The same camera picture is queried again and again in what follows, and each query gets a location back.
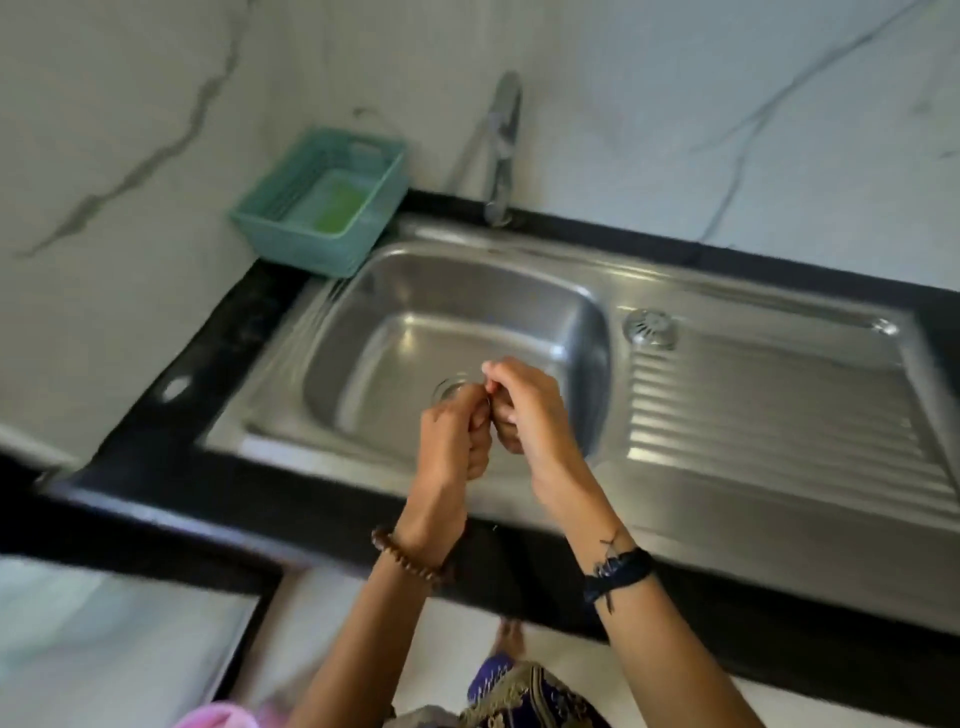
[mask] stainless steel sink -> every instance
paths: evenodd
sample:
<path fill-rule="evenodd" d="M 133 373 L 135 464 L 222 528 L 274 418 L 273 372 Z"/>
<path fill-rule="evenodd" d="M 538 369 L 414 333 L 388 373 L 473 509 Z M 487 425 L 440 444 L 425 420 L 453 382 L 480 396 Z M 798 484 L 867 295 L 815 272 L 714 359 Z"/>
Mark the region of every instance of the stainless steel sink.
<path fill-rule="evenodd" d="M 661 558 L 960 633 L 957 402 L 908 313 L 404 217 L 307 286 L 205 437 L 402 495 L 418 416 L 512 354 L 557 377 Z M 552 528 L 494 445 L 476 515 Z"/>

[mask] brown bead bracelet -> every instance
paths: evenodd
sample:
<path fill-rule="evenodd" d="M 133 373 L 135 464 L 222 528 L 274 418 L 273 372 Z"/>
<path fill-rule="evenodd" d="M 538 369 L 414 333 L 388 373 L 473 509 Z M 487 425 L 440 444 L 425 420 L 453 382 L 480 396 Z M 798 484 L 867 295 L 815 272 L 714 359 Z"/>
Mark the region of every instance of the brown bead bracelet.
<path fill-rule="evenodd" d="M 430 567 L 417 564 L 413 559 L 403 553 L 403 549 L 396 545 L 389 529 L 383 526 L 375 528 L 370 536 L 370 540 L 373 545 L 376 546 L 376 550 L 389 553 L 394 557 L 394 560 L 403 567 L 403 570 L 409 571 L 418 578 L 423 579 L 423 581 L 431 587 L 450 581 L 449 570 L 445 570 L 444 573 L 444 571 L 439 569 L 431 569 Z"/>

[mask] person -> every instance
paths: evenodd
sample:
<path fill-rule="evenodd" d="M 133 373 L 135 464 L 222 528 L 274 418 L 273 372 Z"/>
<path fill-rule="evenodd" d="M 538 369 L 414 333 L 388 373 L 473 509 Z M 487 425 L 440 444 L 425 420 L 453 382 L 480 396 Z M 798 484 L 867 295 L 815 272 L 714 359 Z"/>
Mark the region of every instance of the person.
<path fill-rule="evenodd" d="M 423 604 L 467 523 L 468 480 L 487 467 L 491 423 L 526 456 L 537 499 L 566 536 L 637 707 L 650 728 L 762 724 L 651 573 L 579 451 L 556 380 L 506 358 L 484 385 L 461 387 L 423 412 L 417 474 L 383 553 L 288 723 L 292 728 L 606 726 L 583 697 L 523 662 L 522 631 L 501 622 L 493 655 L 459 716 L 437 708 L 389 718 Z"/>

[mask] person's right hand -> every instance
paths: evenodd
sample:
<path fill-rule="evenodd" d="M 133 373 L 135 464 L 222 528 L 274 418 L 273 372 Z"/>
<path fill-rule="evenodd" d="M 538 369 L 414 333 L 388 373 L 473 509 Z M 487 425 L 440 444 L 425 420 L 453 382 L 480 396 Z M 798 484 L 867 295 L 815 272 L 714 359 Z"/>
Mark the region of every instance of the person's right hand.
<path fill-rule="evenodd" d="M 511 356 L 484 362 L 483 373 L 497 436 L 510 452 L 526 454 L 541 499 L 542 483 L 589 476 L 555 378 Z"/>

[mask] bracelet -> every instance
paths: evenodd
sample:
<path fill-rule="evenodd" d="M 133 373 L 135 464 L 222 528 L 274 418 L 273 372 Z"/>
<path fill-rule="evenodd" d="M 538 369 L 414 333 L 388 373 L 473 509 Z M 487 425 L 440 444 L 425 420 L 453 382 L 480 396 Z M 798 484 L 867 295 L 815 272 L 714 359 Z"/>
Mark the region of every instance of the bracelet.
<path fill-rule="evenodd" d="M 389 529 L 379 526 L 373 530 L 370 539 L 376 550 L 381 553 L 389 553 L 404 571 L 409 571 L 416 577 L 423 579 L 431 587 L 450 581 L 449 573 L 444 573 L 439 569 L 417 564 L 413 559 L 403 553 L 403 549 L 396 545 Z"/>
<path fill-rule="evenodd" d="M 613 611 L 610 592 L 643 581 L 653 573 L 654 557 L 639 546 L 613 556 L 588 574 L 584 583 L 584 601 L 593 606 L 601 596 L 607 600 L 607 611 Z"/>

